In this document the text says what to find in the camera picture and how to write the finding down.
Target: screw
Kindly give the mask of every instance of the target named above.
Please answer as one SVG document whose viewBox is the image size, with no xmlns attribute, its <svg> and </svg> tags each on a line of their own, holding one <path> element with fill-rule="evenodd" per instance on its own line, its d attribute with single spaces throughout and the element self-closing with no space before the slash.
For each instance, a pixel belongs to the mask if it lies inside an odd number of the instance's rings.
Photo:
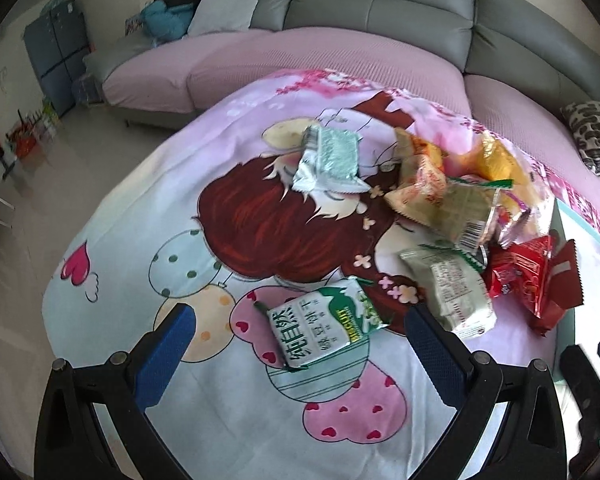
<svg viewBox="0 0 600 480">
<path fill-rule="evenodd" d="M 488 365 L 491 362 L 491 356 L 487 352 L 478 350 L 474 352 L 474 360 L 480 365 Z"/>
<path fill-rule="evenodd" d="M 534 359 L 534 368 L 539 372 L 545 372 L 549 369 L 549 367 L 544 361 L 542 361 L 542 359 Z"/>
<path fill-rule="evenodd" d="M 62 358 L 56 359 L 51 363 L 51 369 L 55 372 L 61 372 L 66 367 L 66 361 Z"/>
<path fill-rule="evenodd" d="M 121 365 L 126 361 L 126 352 L 116 352 L 109 358 L 109 361 L 111 361 L 111 364 L 113 365 Z"/>
</svg>

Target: gray cabinet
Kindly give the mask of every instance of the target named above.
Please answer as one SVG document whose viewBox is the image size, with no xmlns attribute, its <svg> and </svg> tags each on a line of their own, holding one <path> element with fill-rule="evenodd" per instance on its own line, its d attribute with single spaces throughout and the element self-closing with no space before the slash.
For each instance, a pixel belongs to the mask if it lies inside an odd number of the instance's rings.
<svg viewBox="0 0 600 480">
<path fill-rule="evenodd" d="M 27 25 L 24 43 L 40 88 L 62 116 L 75 105 L 71 85 L 85 72 L 89 53 L 84 15 L 67 0 Z"/>
</svg>

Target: sofa backrest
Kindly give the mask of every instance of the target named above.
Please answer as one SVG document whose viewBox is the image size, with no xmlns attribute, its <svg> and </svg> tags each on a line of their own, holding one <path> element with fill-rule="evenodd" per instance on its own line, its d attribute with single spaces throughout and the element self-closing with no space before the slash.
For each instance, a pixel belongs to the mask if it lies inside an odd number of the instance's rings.
<svg viewBox="0 0 600 480">
<path fill-rule="evenodd" d="M 341 27 L 428 50 L 555 115 L 600 100 L 600 56 L 525 0 L 260 0 L 254 28 Z"/>
</svg>

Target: sofa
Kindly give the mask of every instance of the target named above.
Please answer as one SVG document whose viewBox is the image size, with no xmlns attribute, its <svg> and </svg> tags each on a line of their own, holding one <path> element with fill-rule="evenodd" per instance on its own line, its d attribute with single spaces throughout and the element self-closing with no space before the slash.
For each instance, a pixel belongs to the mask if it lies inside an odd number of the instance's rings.
<svg viewBox="0 0 600 480">
<path fill-rule="evenodd" d="M 600 56 L 525 0 L 259 0 L 246 32 L 152 48 L 141 31 L 86 59 L 114 113 L 178 129 L 282 68 L 332 68 L 473 116 L 600 212 L 560 108 L 600 100 Z"/>
</svg>

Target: beige floor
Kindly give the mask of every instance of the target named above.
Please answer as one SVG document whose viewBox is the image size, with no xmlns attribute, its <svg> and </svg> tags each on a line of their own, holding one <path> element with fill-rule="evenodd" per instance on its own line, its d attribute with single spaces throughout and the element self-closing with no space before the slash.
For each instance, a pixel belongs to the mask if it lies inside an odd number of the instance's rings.
<svg viewBox="0 0 600 480">
<path fill-rule="evenodd" d="M 54 356 L 42 320 L 46 284 L 100 200 L 170 132 L 132 125 L 104 108 L 76 108 L 45 154 L 0 184 L 0 438 L 32 476 L 38 411 Z"/>
</svg>

